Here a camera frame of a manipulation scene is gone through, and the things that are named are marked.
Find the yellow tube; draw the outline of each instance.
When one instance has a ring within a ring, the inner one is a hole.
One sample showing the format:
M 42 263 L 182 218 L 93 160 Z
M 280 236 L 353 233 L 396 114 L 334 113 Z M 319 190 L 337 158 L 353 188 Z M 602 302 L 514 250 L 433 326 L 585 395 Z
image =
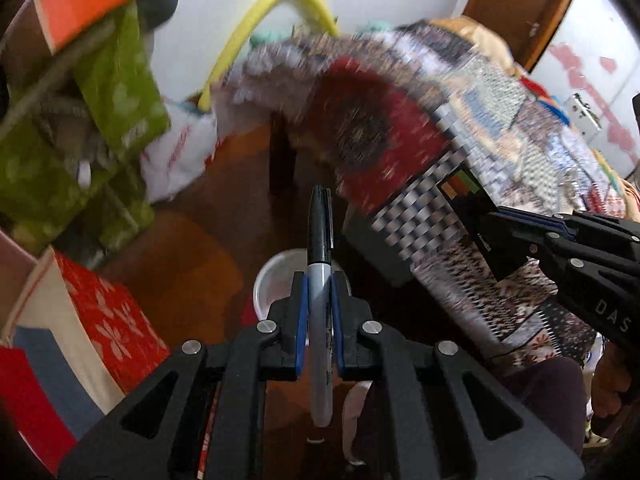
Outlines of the yellow tube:
M 226 42 L 226 45 L 202 89 L 202 95 L 198 101 L 198 108 L 208 111 L 211 108 L 210 85 L 220 78 L 238 57 L 242 46 L 248 41 L 249 36 L 260 21 L 273 9 L 280 0 L 257 0 L 254 6 L 245 14 L 242 21 L 236 27 L 233 34 Z M 323 0 L 295 0 L 298 10 L 306 17 L 327 31 L 332 36 L 338 36 L 338 27 L 335 25 L 334 17 L 329 12 Z

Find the dark pants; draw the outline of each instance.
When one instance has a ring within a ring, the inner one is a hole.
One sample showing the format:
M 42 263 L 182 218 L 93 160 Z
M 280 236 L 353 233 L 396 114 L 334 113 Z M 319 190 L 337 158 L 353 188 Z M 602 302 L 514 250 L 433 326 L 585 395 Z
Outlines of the dark pants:
M 568 447 L 581 454 L 587 399 L 580 365 L 565 357 L 549 359 L 503 378 L 502 383 Z M 353 442 L 354 455 L 372 472 L 378 471 L 379 453 L 384 452 L 378 449 L 375 395 L 372 386 Z

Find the brown floor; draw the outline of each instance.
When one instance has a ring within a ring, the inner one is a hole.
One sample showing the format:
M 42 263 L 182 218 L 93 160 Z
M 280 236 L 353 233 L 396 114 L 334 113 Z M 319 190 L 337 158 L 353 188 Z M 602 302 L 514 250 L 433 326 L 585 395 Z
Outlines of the brown floor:
M 241 328 L 241 316 L 262 265 L 285 249 L 306 246 L 306 215 L 313 184 L 334 178 L 309 156 L 298 155 L 296 189 L 274 199 L 268 193 L 269 132 L 259 128 L 229 139 L 207 173 L 159 207 L 155 222 L 100 273 L 129 287 L 170 346 L 188 338 L 218 343 Z M 336 231 L 346 204 L 334 201 Z M 462 335 L 417 283 L 392 289 L 337 237 L 336 259 L 355 296 L 376 317 L 408 338 L 431 343 Z M 337 381 L 334 422 L 312 429 L 308 381 L 270 383 L 265 414 L 266 479 L 339 478 L 344 471 L 340 412 L 348 384 Z M 326 443 L 309 446 L 318 435 Z

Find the white bucket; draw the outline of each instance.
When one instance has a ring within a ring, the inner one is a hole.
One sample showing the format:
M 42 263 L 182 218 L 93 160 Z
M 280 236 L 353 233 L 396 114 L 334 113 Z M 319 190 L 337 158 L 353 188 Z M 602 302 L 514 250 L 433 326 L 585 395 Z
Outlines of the white bucket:
M 259 320 L 267 319 L 271 303 L 291 294 L 293 273 L 306 271 L 306 249 L 290 249 L 282 251 L 265 263 L 254 283 L 254 311 Z M 332 270 L 342 270 L 336 262 Z M 347 289 L 351 293 L 351 285 L 347 280 Z

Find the silver rivet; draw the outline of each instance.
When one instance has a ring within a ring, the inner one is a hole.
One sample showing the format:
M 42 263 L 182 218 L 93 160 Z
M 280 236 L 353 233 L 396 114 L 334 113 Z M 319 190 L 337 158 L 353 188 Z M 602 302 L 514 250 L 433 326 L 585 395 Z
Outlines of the silver rivet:
M 187 355 L 196 355 L 201 348 L 202 345 L 200 344 L 200 341 L 196 341 L 195 339 L 189 339 L 182 343 L 182 352 Z
M 377 321 L 365 321 L 362 324 L 362 329 L 367 334 L 379 334 L 380 332 L 382 332 L 382 325 L 380 325 L 380 323 L 378 323 Z
M 440 341 L 438 343 L 438 352 L 444 355 L 455 355 L 458 353 L 458 345 L 453 341 Z
M 259 321 L 255 327 L 258 329 L 258 332 L 262 332 L 263 334 L 270 334 L 272 332 L 275 332 L 278 325 L 274 320 L 263 319 L 262 321 Z

